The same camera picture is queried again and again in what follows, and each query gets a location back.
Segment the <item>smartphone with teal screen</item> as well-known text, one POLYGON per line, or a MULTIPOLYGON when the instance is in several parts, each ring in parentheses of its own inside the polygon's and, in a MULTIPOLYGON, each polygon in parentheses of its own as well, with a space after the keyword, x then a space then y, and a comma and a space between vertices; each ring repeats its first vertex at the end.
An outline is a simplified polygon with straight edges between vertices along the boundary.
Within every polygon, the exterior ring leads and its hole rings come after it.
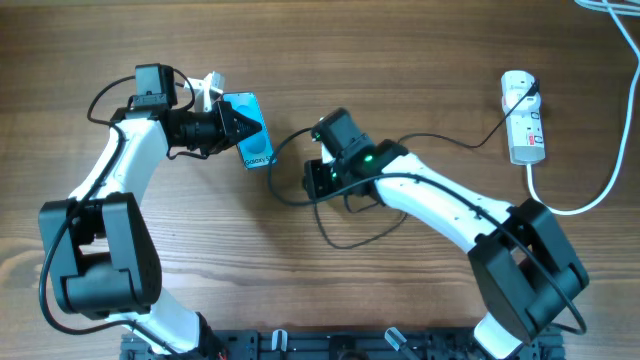
POLYGON ((223 99, 230 102, 234 110, 257 121, 262 126, 261 131, 236 146, 244 167, 252 170, 267 166, 273 156, 274 149, 257 96, 252 92, 236 92, 224 94, 223 99))

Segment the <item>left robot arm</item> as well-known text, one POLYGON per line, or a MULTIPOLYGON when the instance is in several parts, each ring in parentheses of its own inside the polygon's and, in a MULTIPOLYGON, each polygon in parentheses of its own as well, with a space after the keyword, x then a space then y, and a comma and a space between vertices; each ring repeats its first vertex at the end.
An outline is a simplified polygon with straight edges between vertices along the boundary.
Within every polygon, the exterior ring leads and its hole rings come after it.
POLYGON ((61 333, 122 326, 160 358, 223 359, 226 346, 205 318, 164 289, 140 203, 163 159, 206 160, 262 126, 224 99, 222 75, 177 83, 180 74, 160 63, 136 66, 136 91, 104 121, 109 140, 89 175, 42 206, 39 305, 61 333))

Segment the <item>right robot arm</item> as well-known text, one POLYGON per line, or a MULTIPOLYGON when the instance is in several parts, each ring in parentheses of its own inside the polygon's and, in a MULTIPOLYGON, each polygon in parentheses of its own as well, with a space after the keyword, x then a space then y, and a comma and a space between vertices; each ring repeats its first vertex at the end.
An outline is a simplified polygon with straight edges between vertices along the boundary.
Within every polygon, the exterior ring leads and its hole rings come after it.
POLYGON ((467 256, 487 309, 473 330, 492 357, 504 359, 554 326, 589 276, 554 214, 529 198, 515 206, 438 174, 403 145, 374 143, 338 108, 310 130, 322 156, 305 164, 311 201, 369 196, 439 232, 467 256))

